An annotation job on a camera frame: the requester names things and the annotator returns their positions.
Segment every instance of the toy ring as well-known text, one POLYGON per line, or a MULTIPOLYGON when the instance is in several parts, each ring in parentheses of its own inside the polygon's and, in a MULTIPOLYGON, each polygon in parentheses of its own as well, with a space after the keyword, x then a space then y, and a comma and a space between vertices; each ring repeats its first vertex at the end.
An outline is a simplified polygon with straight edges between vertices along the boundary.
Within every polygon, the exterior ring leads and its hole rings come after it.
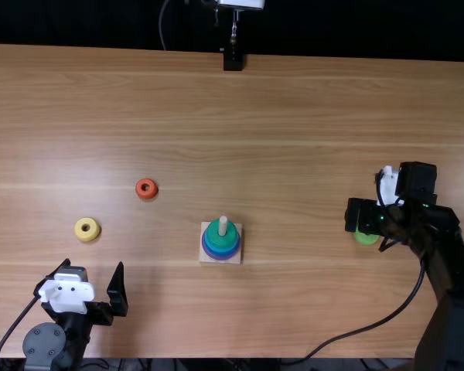
POLYGON ((91 218, 79 219, 74 226, 74 233, 83 242, 92 241, 100 234, 100 224, 91 218))
POLYGON ((136 184, 136 193, 142 199, 152 199, 158 193, 158 186, 151 179, 141 179, 136 184))

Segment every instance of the wooden table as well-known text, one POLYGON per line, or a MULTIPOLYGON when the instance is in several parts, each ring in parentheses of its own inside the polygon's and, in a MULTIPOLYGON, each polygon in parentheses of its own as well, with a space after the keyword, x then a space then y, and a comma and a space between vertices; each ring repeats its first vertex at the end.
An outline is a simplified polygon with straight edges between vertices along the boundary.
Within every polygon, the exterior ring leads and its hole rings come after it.
MULTIPOLYGON (((65 257, 105 294, 125 263, 127 318, 86 356, 298 357, 408 296, 418 261, 343 230, 348 197, 402 161, 438 166, 464 229, 464 63, 0 46, 0 338, 65 257), (135 183, 151 177, 158 198, 135 183), (241 266, 198 263, 200 223, 243 223, 241 266), (81 243, 73 225, 97 219, 81 243)), ((426 281, 395 320, 322 357, 411 357, 426 281)), ((22 356, 38 305, 2 356, 22 356)))

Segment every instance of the black cable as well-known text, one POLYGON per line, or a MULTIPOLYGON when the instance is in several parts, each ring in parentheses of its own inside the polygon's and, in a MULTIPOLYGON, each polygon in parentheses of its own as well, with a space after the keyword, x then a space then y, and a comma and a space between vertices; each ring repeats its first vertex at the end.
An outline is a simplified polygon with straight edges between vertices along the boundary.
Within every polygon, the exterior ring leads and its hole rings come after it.
POLYGON ((380 321, 375 322, 375 323, 373 323, 371 325, 364 326, 364 327, 359 328, 357 330, 346 332, 345 334, 338 335, 338 336, 335 336, 335 337, 333 337, 331 339, 328 339, 325 342, 323 342, 322 344, 318 345, 312 352, 310 352, 304 358, 297 359, 295 361, 290 361, 290 362, 280 362, 280 364, 283 365, 283 366, 293 366, 293 365, 298 365, 299 363, 303 363, 303 362, 307 361, 308 359, 310 359, 311 357, 313 357, 317 352, 319 352, 320 350, 325 348, 328 344, 336 342, 337 340, 340 340, 340 339, 348 338, 349 336, 358 335, 358 334, 360 334, 362 332, 370 331, 373 328, 376 328, 378 326, 382 326, 383 324, 389 322, 391 319, 397 317, 404 309, 406 309, 406 307, 409 305, 409 303, 412 301, 412 299, 415 298, 416 294, 418 293, 419 288, 421 287, 421 283, 423 282, 423 278, 425 276, 425 262, 423 260, 421 260, 420 266, 421 266, 421 269, 419 271, 418 281, 416 282, 416 285, 412 289, 412 291, 409 294, 408 298, 405 299, 404 303, 402 303, 399 308, 397 308, 395 311, 390 313, 387 317, 385 317, 385 318, 381 319, 380 321))
POLYGON ((145 370, 146 370, 146 366, 144 365, 144 363, 141 361, 140 358, 138 358, 138 361, 139 361, 139 364, 141 365, 141 369, 142 369, 143 371, 145 371, 145 370))
POLYGON ((376 358, 377 362, 379 362, 383 367, 385 367, 385 369, 389 369, 390 367, 388 367, 388 365, 382 361, 380 358, 376 358))
POLYGON ((27 304, 27 306, 24 308, 24 310, 21 312, 21 314, 19 315, 19 317, 17 317, 17 319, 14 321, 14 323, 12 323, 12 326, 10 326, 10 328, 7 330, 7 332, 5 333, 5 335, 3 335, 3 338, 2 340, 0 340, 0 352, 2 351, 2 348, 3 348, 3 345, 5 344, 5 342, 7 341, 7 339, 9 338, 9 336, 13 333, 13 331, 15 330, 15 328, 17 327, 17 325, 22 321, 22 319, 28 314, 28 311, 33 307, 33 305, 38 301, 39 299, 39 296, 35 296, 30 302, 29 304, 27 304))
POLYGON ((164 0, 162 7, 160 8, 160 14, 158 16, 158 32, 160 35, 160 42, 162 43, 163 50, 167 50, 165 45, 165 40, 163 39, 163 30, 162 30, 162 23, 163 23, 163 15, 165 14, 165 9, 169 4, 169 0, 164 0))
POLYGON ((359 358, 359 360, 360 360, 360 362, 361 362, 361 363, 363 363, 363 367, 364 367, 364 369, 366 369, 366 370, 371 370, 371 368, 370 368, 370 367, 367 365, 367 363, 366 363, 366 362, 364 362, 364 359, 362 359, 362 358, 359 358))
POLYGON ((98 358, 98 359, 104 364, 100 364, 96 362, 84 363, 79 369, 84 369, 88 366, 98 366, 101 369, 110 369, 110 364, 107 361, 105 361, 103 358, 98 358))

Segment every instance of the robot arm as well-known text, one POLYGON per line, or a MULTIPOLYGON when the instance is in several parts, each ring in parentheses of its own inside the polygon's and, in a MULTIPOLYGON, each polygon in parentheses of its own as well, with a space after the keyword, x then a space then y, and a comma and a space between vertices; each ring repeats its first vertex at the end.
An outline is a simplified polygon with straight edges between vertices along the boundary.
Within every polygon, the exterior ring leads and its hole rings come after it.
MULTIPOLYGON (((346 231, 377 234, 411 248, 424 261, 438 307, 416 349, 413 369, 464 369, 464 241, 452 209, 436 206, 436 167, 403 162, 396 201, 381 202, 383 171, 377 174, 379 202, 349 199, 346 231)), ((386 250, 382 244, 381 251, 386 250)))
POLYGON ((114 316, 128 312, 124 265, 120 262, 107 288, 110 304, 93 302, 94 288, 83 267, 66 259, 36 285, 43 309, 55 322, 32 328, 22 344, 25 371, 71 371, 79 368, 93 325, 110 326, 114 316))

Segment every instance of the red ring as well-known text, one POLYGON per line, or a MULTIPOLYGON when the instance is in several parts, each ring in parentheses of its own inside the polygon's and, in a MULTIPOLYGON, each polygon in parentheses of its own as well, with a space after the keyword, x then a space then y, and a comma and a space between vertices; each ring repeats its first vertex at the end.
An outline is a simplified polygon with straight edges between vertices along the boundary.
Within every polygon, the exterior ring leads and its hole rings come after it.
POLYGON ((158 193, 158 186, 151 179, 141 179, 136 184, 136 193, 142 199, 152 199, 158 193))

